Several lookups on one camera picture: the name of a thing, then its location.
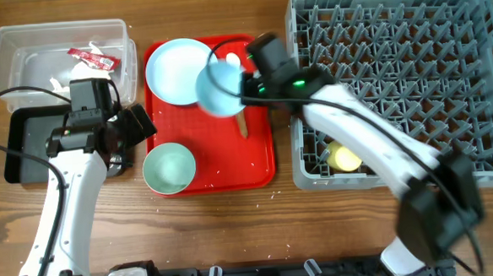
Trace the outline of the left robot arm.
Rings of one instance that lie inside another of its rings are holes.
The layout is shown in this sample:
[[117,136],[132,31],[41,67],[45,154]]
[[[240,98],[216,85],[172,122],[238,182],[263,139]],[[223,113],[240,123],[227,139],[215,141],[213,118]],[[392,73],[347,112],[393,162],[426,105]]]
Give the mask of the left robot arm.
[[[103,117],[73,111],[46,142],[49,182],[41,222],[19,276],[90,276],[89,241],[95,205],[110,156],[156,134],[141,105]],[[107,276],[162,276],[151,261],[122,263]]]

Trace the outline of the yellow plastic cup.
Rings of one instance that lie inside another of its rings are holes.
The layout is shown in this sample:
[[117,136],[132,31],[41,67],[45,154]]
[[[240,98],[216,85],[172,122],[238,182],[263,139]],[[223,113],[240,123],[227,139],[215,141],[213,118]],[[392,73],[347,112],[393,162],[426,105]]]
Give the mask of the yellow plastic cup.
[[357,155],[336,141],[332,141],[327,146],[327,151],[329,151],[327,164],[335,170],[354,171],[362,164],[362,160]]

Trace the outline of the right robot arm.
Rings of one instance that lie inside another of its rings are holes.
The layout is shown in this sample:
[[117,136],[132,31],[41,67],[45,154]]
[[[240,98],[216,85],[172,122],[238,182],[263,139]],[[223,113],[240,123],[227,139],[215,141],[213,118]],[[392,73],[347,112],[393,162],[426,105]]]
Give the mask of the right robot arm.
[[442,153],[411,138],[366,107],[343,85],[319,70],[241,76],[244,105],[281,104],[300,111],[310,127],[357,155],[399,200],[396,237],[381,253],[393,276],[407,276],[444,258],[468,237],[478,270],[483,253],[474,233],[485,216],[471,159],[461,151]]

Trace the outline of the red sauce packet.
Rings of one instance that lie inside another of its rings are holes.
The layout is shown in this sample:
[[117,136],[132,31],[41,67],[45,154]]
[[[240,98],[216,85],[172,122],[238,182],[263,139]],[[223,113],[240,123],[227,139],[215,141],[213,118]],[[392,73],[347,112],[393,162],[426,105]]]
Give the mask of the red sauce packet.
[[121,62],[119,58],[111,57],[103,54],[96,54],[91,51],[81,51],[75,48],[70,48],[67,54],[74,56],[81,61],[87,62],[92,68],[104,71],[114,71]]

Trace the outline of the pale green rice bowl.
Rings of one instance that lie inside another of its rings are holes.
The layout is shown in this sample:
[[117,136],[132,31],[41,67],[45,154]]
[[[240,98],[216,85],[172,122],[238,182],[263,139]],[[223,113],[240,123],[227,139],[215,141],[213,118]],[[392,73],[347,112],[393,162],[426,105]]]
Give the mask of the pale green rice bowl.
[[153,148],[143,162],[143,178],[149,189],[161,195],[182,192],[196,174],[192,152],[179,143],[164,143]]

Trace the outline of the light blue bowl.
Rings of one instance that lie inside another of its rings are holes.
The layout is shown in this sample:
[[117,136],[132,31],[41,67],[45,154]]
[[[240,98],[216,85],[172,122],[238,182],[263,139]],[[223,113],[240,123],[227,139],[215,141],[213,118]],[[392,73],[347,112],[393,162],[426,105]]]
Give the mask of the light blue bowl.
[[197,77],[196,93],[200,107],[212,116],[231,117],[245,106],[238,95],[244,68],[226,61],[210,63]]

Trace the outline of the white tissue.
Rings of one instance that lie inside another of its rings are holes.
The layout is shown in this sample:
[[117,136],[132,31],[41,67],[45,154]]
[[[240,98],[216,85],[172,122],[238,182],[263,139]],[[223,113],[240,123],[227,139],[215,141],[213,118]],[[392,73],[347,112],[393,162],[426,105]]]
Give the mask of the white tissue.
[[[84,78],[106,78],[110,79],[110,74],[106,70],[98,68],[92,68],[92,63],[87,61],[80,61],[76,64],[70,72],[70,79],[84,79]],[[69,86],[60,85],[59,81],[53,77],[50,79],[51,85],[54,87],[53,91],[56,93],[68,93],[70,91]]]

